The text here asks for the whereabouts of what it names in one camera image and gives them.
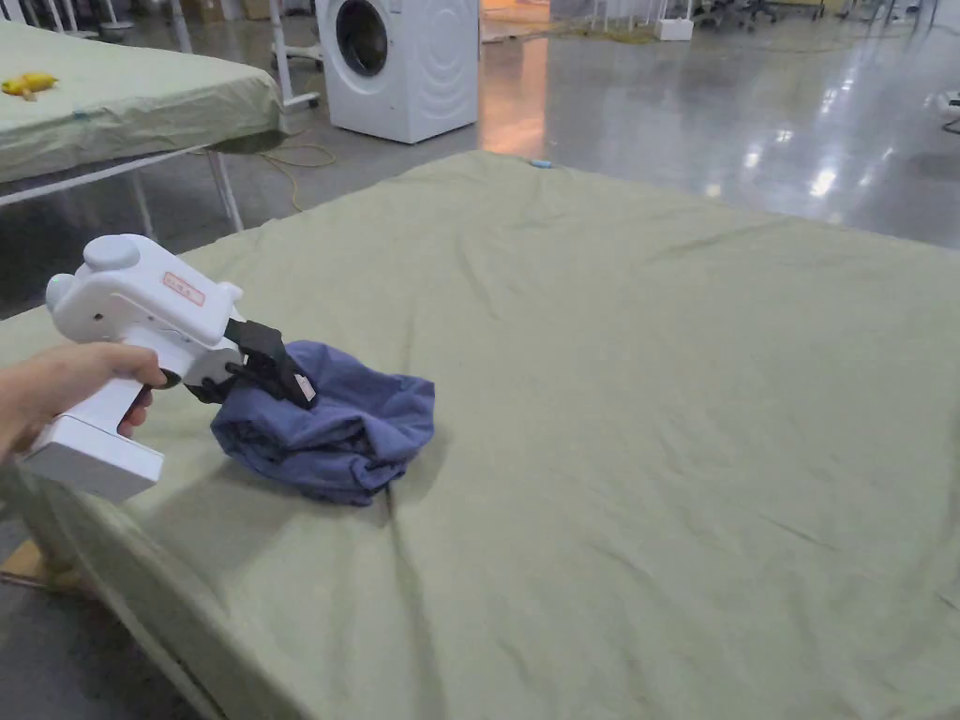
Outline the person's left hand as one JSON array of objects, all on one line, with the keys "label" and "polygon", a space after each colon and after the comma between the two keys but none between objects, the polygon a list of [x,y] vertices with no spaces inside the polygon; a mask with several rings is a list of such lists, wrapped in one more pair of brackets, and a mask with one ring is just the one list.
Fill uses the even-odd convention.
[{"label": "person's left hand", "polygon": [[167,378],[155,352],[114,342],[61,346],[1,370],[1,461],[23,451],[51,423],[108,382],[146,387],[118,426],[126,437],[143,425],[152,390]]}]

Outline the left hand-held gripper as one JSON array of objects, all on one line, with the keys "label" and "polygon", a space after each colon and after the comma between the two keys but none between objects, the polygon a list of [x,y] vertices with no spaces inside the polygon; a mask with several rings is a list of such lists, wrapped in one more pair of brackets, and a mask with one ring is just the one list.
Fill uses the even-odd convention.
[{"label": "left hand-held gripper", "polygon": [[[229,323],[239,317],[235,306],[242,294],[147,237],[114,234],[90,241],[73,274],[52,277],[45,303],[66,338],[151,350],[165,374],[164,387],[183,384],[203,404],[222,405],[240,381],[247,381],[276,400],[311,409],[317,391],[279,330],[241,321],[238,345],[227,337]],[[118,499],[150,488],[161,476],[163,455],[118,430],[144,391],[131,379],[108,382],[57,415],[21,466]]]}]

